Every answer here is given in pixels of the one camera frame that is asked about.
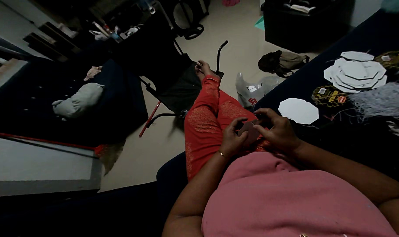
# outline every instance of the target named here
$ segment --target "brown bag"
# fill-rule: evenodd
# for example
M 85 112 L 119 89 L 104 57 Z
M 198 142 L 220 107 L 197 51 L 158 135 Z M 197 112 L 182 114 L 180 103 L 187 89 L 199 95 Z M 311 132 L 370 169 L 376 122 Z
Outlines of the brown bag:
M 279 77 L 288 78 L 289 76 L 286 76 L 286 74 L 292 73 L 292 70 L 299 69 L 308 62 L 309 57 L 307 55 L 301 56 L 278 50 L 262 56 L 258 61 L 258 67 L 263 72 L 276 73 Z

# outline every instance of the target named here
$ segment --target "pink cloth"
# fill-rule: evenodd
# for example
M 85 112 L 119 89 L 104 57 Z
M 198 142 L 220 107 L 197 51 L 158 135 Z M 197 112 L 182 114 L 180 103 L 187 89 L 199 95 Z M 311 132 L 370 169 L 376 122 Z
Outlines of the pink cloth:
M 346 181 L 298 171 L 268 152 L 234 161 L 210 197 L 205 237 L 397 237 L 378 208 Z
M 234 5 L 238 4 L 239 2 L 240 2 L 240 0 L 223 0 L 222 1 L 223 5 L 226 7 L 234 6 Z

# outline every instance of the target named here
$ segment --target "green paper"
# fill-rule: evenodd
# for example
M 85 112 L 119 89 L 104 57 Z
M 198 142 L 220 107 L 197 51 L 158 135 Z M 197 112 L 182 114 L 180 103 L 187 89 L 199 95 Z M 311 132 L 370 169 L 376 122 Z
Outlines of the green paper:
M 264 30 L 264 16 L 261 16 L 261 18 L 255 23 L 255 27 Z

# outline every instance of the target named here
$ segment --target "orange pants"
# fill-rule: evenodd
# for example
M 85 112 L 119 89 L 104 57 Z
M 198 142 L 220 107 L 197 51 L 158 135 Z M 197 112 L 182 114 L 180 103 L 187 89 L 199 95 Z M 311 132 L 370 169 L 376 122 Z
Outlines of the orange pants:
M 190 181 L 215 154 L 223 141 L 223 129 L 235 118 L 256 119 L 233 97 L 219 89 L 220 79 L 207 75 L 194 105 L 185 118 L 186 172 Z M 269 143 L 260 136 L 251 148 L 243 149 L 239 156 L 255 151 L 266 151 Z

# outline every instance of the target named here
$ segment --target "pillow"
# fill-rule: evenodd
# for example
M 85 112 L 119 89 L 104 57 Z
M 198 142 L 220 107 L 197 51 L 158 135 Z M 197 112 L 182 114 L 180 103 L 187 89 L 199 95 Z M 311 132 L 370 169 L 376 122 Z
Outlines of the pillow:
M 74 119 L 83 115 L 90 107 L 97 104 L 103 93 L 104 85 L 87 83 L 78 92 L 66 100 L 53 102 L 53 111 L 57 115 Z

